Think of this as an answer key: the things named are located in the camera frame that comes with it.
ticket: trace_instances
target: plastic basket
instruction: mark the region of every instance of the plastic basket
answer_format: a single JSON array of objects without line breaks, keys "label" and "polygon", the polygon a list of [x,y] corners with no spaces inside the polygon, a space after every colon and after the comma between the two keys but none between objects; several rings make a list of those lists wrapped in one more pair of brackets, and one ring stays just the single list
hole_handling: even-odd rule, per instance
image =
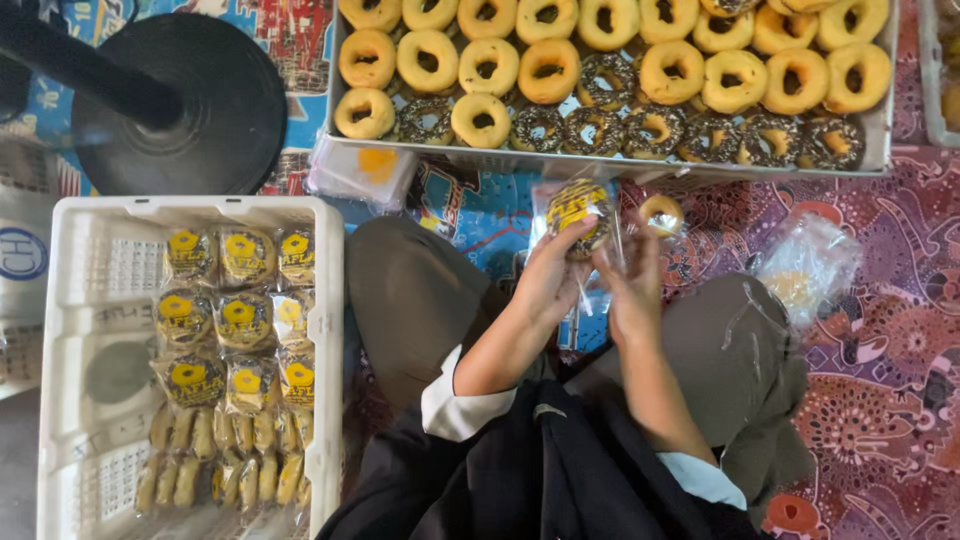
[{"label": "plastic basket", "polygon": [[[314,224],[316,344],[314,441],[304,473],[313,482],[309,527],[270,512],[240,527],[236,512],[211,504],[185,519],[137,518],[136,475],[160,391],[151,384],[121,403],[84,389],[94,355],[118,341],[154,336],[151,297],[159,287],[165,228],[240,223],[264,230]],[[312,197],[72,198],[54,210],[37,478],[37,538],[312,539],[340,503],[343,358],[343,242],[340,213]]]}]

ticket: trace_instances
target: metal tray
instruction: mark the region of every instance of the metal tray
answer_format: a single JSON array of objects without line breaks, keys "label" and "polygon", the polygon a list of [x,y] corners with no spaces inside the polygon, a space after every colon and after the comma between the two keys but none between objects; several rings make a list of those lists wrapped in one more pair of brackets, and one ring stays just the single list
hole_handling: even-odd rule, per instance
[{"label": "metal tray", "polygon": [[[835,177],[854,176],[872,177],[884,174],[890,168],[890,147],[892,139],[893,112],[894,112],[894,85],[886,98],[875,107],[859,114],[860,122],[866,134],[866,150],[860,169],[856,171],[827,171],[821,169],[800,169],[760,167],[756,165],[740,165],[736,163],[689,163],[684,161],[670,162],[661,160],[633,160],[629,158],[597,158],[595,156],[575,156],[570,154],[536,154],[519,152],[507,148],[483,149],[465,146],[433,146],[414,144],[409,142],[395,142],[371,139],[353,139],[341,136],[333,123],[334,111],[337,104],[349,87],[344,83],[337,68],[337,59],[340,58],[340,44],[347,37],[348,24],[337,8],[333,6],[332,22],[333,48],[330,61],[330,88],[327,101],[325,129],[329,136],[349,146],[394,148],[420,154],[446,156],[454,165],[487,170],[492,172],[512,172],[515,170],[538,170],[545,177],[565,177],[578,172],[590,170],[592,174],[618,176],[630,174],[639,181],[651,182],[663,177],[692,176],[692,179],[702,179],[704,183],[714,184],[730,180],[760,180],[773,181],[785,178],[798,177]],[[897,40],[900,34],[900,2],[890,0],[890,18],[875,43],[890,57],[893,73],[896,74]]]},{"label": "metal tray", "polygon": [[926,134],[938,146],[960,148],[960,133],[947,129],[941,109],[944,49],[940,44],[937,0],[918,0],[917,34],[920,38],[920,75],[924,86]]}]

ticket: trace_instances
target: black stand base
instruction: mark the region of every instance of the black stand base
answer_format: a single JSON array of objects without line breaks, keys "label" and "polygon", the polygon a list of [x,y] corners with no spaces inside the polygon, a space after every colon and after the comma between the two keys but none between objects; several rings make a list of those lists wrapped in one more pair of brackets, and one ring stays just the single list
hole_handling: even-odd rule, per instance
[{"label": "black stand base", "polygon": [[184,110],[152,131],[77,94],[77,154],[100,193],[251,194],[263,185],[287,107],[276,68],[252,39],[219,19],[172,13],[127,25],[100,53],[171,87]]}]

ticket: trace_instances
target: black pole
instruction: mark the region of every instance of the black pole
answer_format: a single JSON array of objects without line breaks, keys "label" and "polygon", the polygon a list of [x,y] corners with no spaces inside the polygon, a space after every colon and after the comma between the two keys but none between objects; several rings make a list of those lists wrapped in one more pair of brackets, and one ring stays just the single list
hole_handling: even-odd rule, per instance
[{"label": "black pole", "polygon": [[63,83],[149,129],[172,126],[182,114],[177,93],[135,69],[117,65],[78,39],[0,0],[0,55]]}]

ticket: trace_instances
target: person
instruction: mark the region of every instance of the person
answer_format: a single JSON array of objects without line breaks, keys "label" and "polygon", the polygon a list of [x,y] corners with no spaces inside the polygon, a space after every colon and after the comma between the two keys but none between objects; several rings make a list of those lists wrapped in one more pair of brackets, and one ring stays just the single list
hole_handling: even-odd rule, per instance
[{"label": "person", "polygon": [[644,227],[629,272],[594,254],[615,348],[560,385],[537,358],[578,298],[566,252],[595,223],[542,240],[509,301],[409,220],[353,233],[349,297],[398,419],[318,538],[758,537],[776,485],[809,466],[782,307],[731,274],[661,314]]}]

